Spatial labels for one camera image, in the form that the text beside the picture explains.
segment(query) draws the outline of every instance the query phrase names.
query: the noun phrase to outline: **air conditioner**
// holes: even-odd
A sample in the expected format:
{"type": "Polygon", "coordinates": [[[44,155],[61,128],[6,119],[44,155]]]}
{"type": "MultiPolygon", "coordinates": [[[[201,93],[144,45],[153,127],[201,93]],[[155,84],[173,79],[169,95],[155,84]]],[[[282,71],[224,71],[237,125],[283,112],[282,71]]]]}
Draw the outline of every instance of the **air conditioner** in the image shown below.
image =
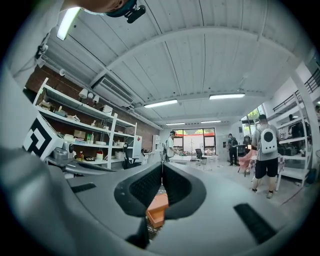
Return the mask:
{"type": "Polygon", "coordinates": [[[111,77],[103,77],[92,86],[93,91],[102,98],[121,108],[129,108],[133,98],[111,77]]]}

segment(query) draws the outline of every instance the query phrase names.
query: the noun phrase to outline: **floor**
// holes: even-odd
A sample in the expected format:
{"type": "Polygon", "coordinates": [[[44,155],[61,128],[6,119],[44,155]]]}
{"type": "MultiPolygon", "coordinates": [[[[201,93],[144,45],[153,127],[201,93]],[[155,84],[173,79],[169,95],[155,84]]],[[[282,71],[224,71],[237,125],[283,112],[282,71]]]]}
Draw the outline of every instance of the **floor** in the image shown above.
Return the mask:
{"type": "MultiPolygon", "coordinates": [[[[236,182],[245,188],[250,189],[252,187],[252,177],[247,173],[246,177],[244,171],[238,172],[238,166],[229,166],[229,162],[226,161],[207,161],[206,165],[196,166],[196,163],[188,163],[197,169],[225,177],[228,180],[236,182]]],[[[290,220],[296,220],[300,215],[308,213],[309,207],[312,206],[313,201],[319,193],[320,183],[312,185],[305,184],[301,187],[301,184],[297,185],[299,180],[282,176],[279,190],[276,191],[271,199],[267,199],[268,193],[268,177],[265,176],[260,186],[257,188],[257,197],[261,197],[262,200],[266,200],[279,208],[281,212],[290,220]]]]}

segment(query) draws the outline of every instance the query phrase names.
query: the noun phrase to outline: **staircase railing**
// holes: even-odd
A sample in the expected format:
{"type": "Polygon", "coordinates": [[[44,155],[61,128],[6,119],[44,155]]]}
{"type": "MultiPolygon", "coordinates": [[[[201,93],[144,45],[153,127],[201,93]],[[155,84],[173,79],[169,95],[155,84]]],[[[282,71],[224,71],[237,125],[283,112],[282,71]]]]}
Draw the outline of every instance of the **staircase railing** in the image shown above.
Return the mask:
{"type": "MultiPolygon", "coordinates": [[[[312,94],[318,87],[320,87],[320,70],[317,68],[313,75],[304,83],[309,94],[312,94]]],[[[278,109],[283,106],[291,104],[291,100],[295,98],[295,95],[299,100],[301,100],[301,95],[299,90],[295,91],[291,96],[286,98],[283,102],[273,108],[273,111],[276,112],[278,109]]]]}

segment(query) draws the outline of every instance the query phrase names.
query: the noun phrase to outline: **white metal shelving unit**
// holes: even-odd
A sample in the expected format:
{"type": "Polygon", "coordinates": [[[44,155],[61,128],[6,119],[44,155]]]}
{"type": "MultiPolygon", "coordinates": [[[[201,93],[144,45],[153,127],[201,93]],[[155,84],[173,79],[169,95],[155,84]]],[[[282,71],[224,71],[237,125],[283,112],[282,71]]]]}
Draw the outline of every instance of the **white metal shelving unit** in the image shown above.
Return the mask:
{"type": "MultiPolygon", "coordinates": [[[[80,101],[69,97],[65,94],[63,94],[62,92],[50,87],[49,85],[47,85],[48,78],[46,78],[44,80],[44,82],[42,83],[35,99],[33,102],[33,105],[36,107],[36,109],[44,116],[44,117],[48,117],[51,119],[54,119],[56,121],[71,125],[71,126],[75,126],[78,128],[83,128],[86,130],[90,130],[93,132],[99,132],[101,133],[102,137],[104,136],[104,134],[108,134],[109,136],[109,143],[108,145],[98,145],[98,144],[88,144],[88,143],[83,143],[83,142],[72,142],[74,145],[77,146],[82,146],[82,147],[93,147],[93,148],[99,148],[99,149],[108,149],[108,156],[112,155],[112,149],[123,149],[123,147],[120,146],[114,146],[113,145],[113,141],[114,141],[114,136],[118,136],[118,137],[124,137],[125,140],[129,140],[128,143],[128,150],[133,150],[134,148],[134,143],[135,143],[135,136],[136,136],[136,132],[137,132],[137,123],[133,124],[133,123],[129,123],[127,121],[121,120],[118,118],[118,114],[114,114],[113,116],[111,114],[108,113],[103,113],[91,106],[88,106],[84,103],[81,103],[80,101]],[[37,101],[40,97],[40,95],[42,93],[45,93],[46,98],[55,101],[57,103],[60,103],[61,105],[67,106],[71,109],[74,109],[76,111],[79,111],[81,113],[84,113],[86,115],[89,115],[91,117],[97,118],[102,120],[105,124],[107,122],[109,122],[109,120],[112,120],[112,125],[111,125],[111,129],[103,129],[103,128],[98,128],[95,126],[91,126],[89,124],[83,123],[83,122],[77,122],[75,120],[69,119],[67,117],[63,117],[61,115],[58,115],[56,113],[53,113],[51,111],[48,111],[46,109],[43,109],[42,107],[36,105],[37,101]],[[115,128],[117,126],[121,126],[121,127],[134,127],[134,135],[132,134],[126,134],[126,133],[121,133],[121,132],[117,132],[115,131],[115,128]]],[[[110,169],[111,168],[111,163],[117,163],[117,162],[123,162],[123,159],[111,159],[111,160],[96,160],[96,161],[88,161],[88,163],[90,164],[94,164],[94,165],[105,165],[107,164],[107,167],[110,169]]]]}
{"type": "Polygon", "coordinates": [[[283,156],[284,159],[303,160],[304,161],[304,168],[284,167],[284,170],[279,173],[279,178],[278,178],[278,182],[277,182],[276,191],[279,189],[282,175],[283,176],[287,176],[287,177],[291,177],[291,178],[294,178],[294,179],[301,180],[302,186],[304,185],[305,180],[306,180],[306,178],[308,176],[308,166],[309,166],[309,162],[310,162],[310,159],[311,159],[312,152],[308,151],[308,136],[307,136],[307,129],[306,129],[306,124],[305,124],[305,121],[307,119],[304,118],[302,109],[300,107],[300,102],[299,102],[296,94],[294,94],[294,99],[295,99],[295,101],[297,103],[297,106],[299,108],[300,117],[295,119],[295,120],[292,120],[290,122],[287,122],[287,123],[284,123],[284,124],[280,125],[278,127],[278,129],[282,129],[284,127],[288,127],[288,126],[294,125],[296,123],[302,122],[303,131],[304,131],[304,137],[284,139],[284,140],[281,140],[279,142],[279,144],[286,144],[286,143],[304,141],[304,143],[305,143],[305,156],[301,156],[301,155],[284,155],[283,156]]]}

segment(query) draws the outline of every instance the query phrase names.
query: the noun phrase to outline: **brick wall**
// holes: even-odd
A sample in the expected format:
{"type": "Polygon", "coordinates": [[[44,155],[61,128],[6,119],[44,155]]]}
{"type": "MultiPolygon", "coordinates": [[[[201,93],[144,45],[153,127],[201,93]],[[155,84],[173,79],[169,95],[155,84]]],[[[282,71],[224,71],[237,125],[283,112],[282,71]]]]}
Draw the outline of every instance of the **brick wall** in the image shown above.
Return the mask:
{"type": "MultiPolygon", "coordinates": [[[[34,92],[38,92],[42,83],[44,82],[44,80],[46,78],[49,78],[47,84],[49,86],[51,86],[52,88],[62,92],[65,95],[68,95],[76,100],[79,99],[79,93],[82,90],[81,87],[79,87],[78,85],[74,84],[73,82],[69,81],[68,79],[66,79],[65,77],[60,76],[58,73],[54,72],[53,70],[51,70],[50,68],[44,66],[42,68],[36,68],[34,73],[30,76],[28,82],[26,83],[25,87],[34,91],[34,92]]],[[[56,107],[56,109],[59,108],[60,104],[57,102],[54,102],[52,100],[50,100],[50,102],[56,107]]],[[[83,103],[88,103],[89,106],[93,107],[93,101],[90,99],[87,101],[87,99],[82,101],[83,103]]],[[[102,107],[103,104],[98,103],[95,108],[99,109],[100,107],[102,107]]],[[[69,108],[67,106],[62,106],[62,109],[64,111],[66,111],[68,113],[68,115],[77,115],[77,117],[81,120],[82,123],[91,125],[91,123],[94,121],[94,118],[83,114],[81,112],[78,112],[72,108],[69,108]]],[[[152,149],[152,137],[153,135],[159,135],[159,130],[153,128],[152,126],[140,121],[139,119],[134,118],[133,116],[125,113],[124,111],[121,111],[120,109],[117,108],[113,108],[112,114],[117,113],[118,114],[118,118],[122,119],[126,122],[135,124],[137,123],[137,128],[136,128],[136,135],[142,136],[142,148],[144,149],[148,149],[151,150],[152,149]]],[[[74,134],[74,130],[78,129],[80,131],[84,131],[86,133],[92,133],[92,131],[89,130],[85,130],[83,128],[76,128],[72,125],[68,125],[62,122],[58,122],[52,119],[47,118],[48,122],[52,125],[52,127],[57,131],[57,132],[61,132],[63,134],[74,134]]],[[[115,127],[116,131],[125,131],[125,128],[122,126],[116,126],[115,127]]],[[[95,132],[94,133],[94,138],[96,139],[100,139],[100,135],[99,133],[95,132]]],[[[116,137],[114,136],[114,141],[123,141],[122,137],[116,137]]],[[[104,136],[104,141],[108,142],[108,136],[104,136]]],[[[84,147],[84,146],[75,146],[75,151],[78,153],[78,151],[83,151],[85,155],[88,156],[95,156],[96,152],[97,152],[97,148],[92,148],[92,147],[84,147]]]]}

